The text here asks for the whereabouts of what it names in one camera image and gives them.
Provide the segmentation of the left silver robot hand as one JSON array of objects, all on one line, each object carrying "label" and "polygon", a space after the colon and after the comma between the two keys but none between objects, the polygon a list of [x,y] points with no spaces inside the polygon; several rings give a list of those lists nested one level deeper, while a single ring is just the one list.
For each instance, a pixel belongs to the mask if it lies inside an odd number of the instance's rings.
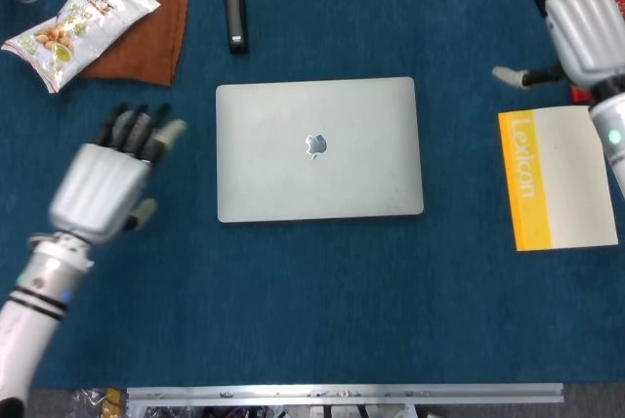
[{"label": "left silver robot hand", "polygon": [[186,130],[170,119],[171,106],[113,108],[95,138],[74,155],[48,210],[55,230],[101,245],[124,230],[135,230],[155,211],[142,200],[146,183]]}]

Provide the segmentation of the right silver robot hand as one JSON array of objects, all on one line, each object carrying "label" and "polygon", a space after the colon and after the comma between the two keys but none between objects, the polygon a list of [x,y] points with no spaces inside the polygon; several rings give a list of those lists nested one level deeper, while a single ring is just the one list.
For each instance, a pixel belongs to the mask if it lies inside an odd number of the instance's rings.
[{"label": "right silver robot hand", "polygon": [[624,86],[624,19],[615,0],[533,0],[558,55],[555,64],[533,70],[495,66],[500,81],[528,89],[567,81],[588,93]]}]

